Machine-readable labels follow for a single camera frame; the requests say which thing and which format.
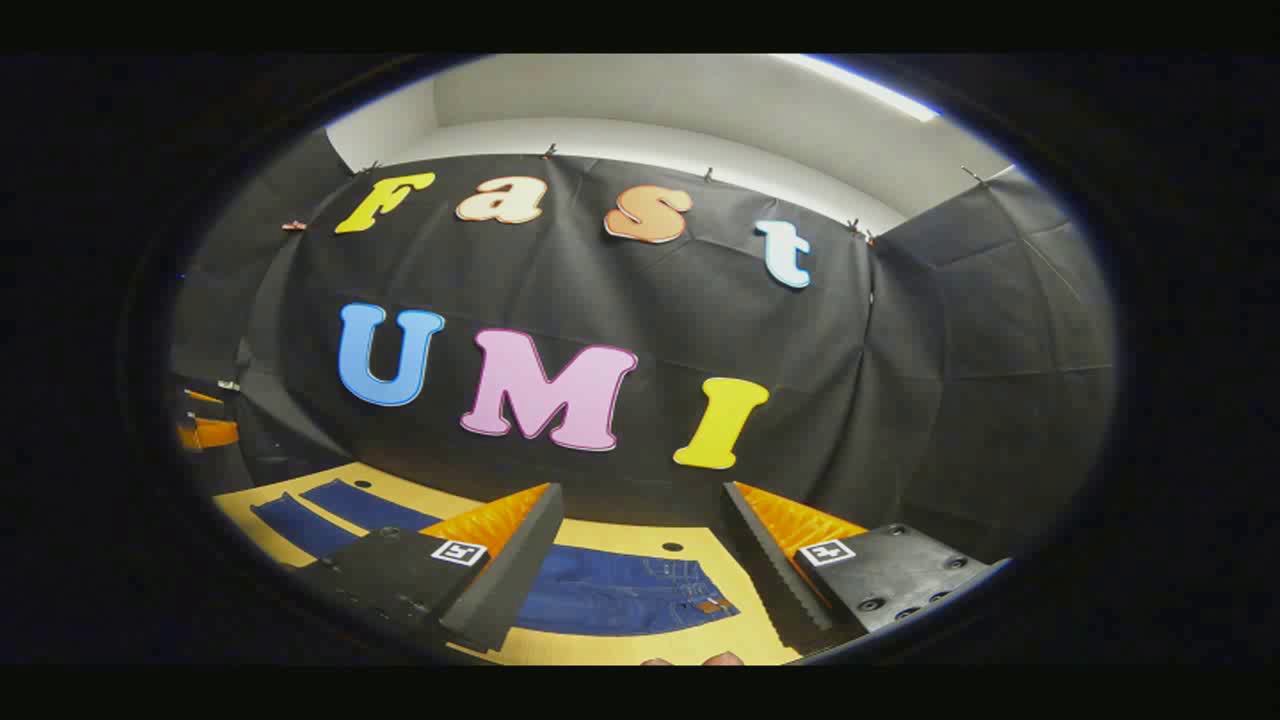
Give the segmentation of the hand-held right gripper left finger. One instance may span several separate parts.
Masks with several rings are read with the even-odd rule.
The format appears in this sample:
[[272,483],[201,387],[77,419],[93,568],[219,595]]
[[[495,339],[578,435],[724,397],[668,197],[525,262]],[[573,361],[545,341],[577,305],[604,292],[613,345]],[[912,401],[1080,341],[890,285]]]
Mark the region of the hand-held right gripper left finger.
[[430,527],[375,527],[292,577],[403,644],[497,651],[563,519],[561,486],[544,483]]

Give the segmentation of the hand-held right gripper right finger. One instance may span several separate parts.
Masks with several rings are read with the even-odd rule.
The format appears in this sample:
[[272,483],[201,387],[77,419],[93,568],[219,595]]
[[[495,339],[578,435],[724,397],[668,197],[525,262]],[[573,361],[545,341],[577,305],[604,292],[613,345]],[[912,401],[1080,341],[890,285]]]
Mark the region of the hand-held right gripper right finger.
[[887,632],[998,575],[901,521],[867,529],[781,495],[728,482],[722,527],[781,643],[801,655]]

